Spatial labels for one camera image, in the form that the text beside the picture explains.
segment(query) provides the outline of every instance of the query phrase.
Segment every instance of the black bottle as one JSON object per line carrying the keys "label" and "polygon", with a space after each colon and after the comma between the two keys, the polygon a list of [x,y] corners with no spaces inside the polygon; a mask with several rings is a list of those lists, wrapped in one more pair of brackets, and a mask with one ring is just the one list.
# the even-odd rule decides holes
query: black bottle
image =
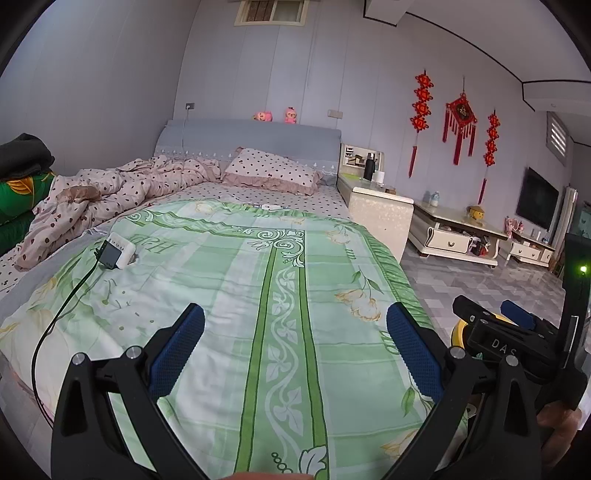
{"label": "black bottle", "polygon": [[365,170],[363,171],[363,177],[365,180],[371,181],[375,171],[375,154],[368,153],[368,159],[365,161]]}

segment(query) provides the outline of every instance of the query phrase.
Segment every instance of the black television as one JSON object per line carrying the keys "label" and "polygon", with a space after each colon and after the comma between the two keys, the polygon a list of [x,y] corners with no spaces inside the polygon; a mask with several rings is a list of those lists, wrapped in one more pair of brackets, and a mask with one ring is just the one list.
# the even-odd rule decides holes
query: black television
{"label": "black television", "polygon": [[523,177],[515,213],[544,230],[549,230],[557,201],[558,190],[535,170],[528,168]]}

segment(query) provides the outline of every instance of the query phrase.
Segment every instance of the finger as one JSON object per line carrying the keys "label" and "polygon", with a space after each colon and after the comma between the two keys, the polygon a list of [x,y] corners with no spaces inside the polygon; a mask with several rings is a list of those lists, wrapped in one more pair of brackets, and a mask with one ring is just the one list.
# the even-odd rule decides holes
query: finger
{"label": "finger", "polygon": [[538,413],[538,425],[553,429],[558,428],[572,412],[561,401],[552,402],[542,408],[540,413]]}
{"label": "finger", "polygon": [[225,480],[314,480],[304,473],[256,473],[241,472],[227,477]]}
{"label": "finger", "polygon": [[582,413],[579,409],[571,414],[554,429],[554,433],[542,448],[542,463],[554,467],[570,448],[577,434]]}

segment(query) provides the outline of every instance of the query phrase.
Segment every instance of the power outlet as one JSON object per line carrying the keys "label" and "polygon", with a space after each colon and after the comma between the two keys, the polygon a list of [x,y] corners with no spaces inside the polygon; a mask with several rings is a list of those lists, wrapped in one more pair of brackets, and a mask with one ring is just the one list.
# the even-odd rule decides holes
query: power outlet
{"label": "power outlet", "polygon": [[339,112],[337,110],[329,110],[329,117],[342,119],[343,118],[343,112]]}

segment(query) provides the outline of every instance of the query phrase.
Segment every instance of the screw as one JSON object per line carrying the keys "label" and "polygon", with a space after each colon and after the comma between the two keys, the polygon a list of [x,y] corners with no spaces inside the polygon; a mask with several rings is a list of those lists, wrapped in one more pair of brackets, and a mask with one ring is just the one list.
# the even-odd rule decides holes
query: screw
{"label": "screw", "polygon": [[132,360],[138,358],[142,354],[142,348],[140,346],[130,346],[126,351],[125,355],[127,358]]}
{"label": "screw", "polygon": [[516,367],[517,365],[519,365],[519,360],[517,360],[517,357],[515,355],[507,355],[505,357],[505,360],[512,367]]}
{"label": "screw", "polygon": [[74,365],[80,365],[84,359],[86,358],[86,355],[83,354],[82,352],[76,353],[73,357],[72,357],[72,363]]}
{"label": "screw", "polygon": [[449,349],[450,355],[456,360],[461,360],[466,356],[466,351],[459,346],[453,346]]}

